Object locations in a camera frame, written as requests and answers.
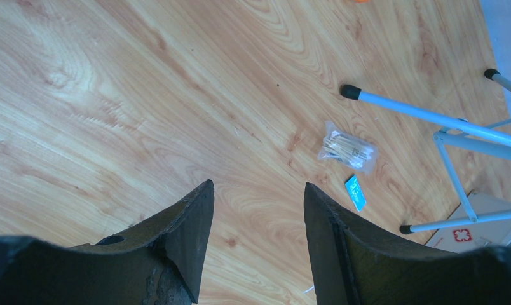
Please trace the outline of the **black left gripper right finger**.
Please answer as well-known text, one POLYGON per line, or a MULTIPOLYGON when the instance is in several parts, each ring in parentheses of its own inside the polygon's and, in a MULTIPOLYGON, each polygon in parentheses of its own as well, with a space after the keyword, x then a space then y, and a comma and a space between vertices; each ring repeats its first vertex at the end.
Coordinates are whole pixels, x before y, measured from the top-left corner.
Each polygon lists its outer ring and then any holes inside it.
POLYGON ((318 304, 511 304, 511 247, 460 254, 397 236, 304 189, 318 304))

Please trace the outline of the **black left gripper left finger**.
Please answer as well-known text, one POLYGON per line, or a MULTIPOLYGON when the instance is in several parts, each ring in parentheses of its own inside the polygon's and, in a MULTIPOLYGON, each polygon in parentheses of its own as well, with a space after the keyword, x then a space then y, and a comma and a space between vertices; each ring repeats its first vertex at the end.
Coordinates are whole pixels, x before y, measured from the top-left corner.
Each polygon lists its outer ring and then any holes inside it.
POLYGON ((94 245, 0 236, 0 304, 196 304, 213 215, 206 180, 94 245))

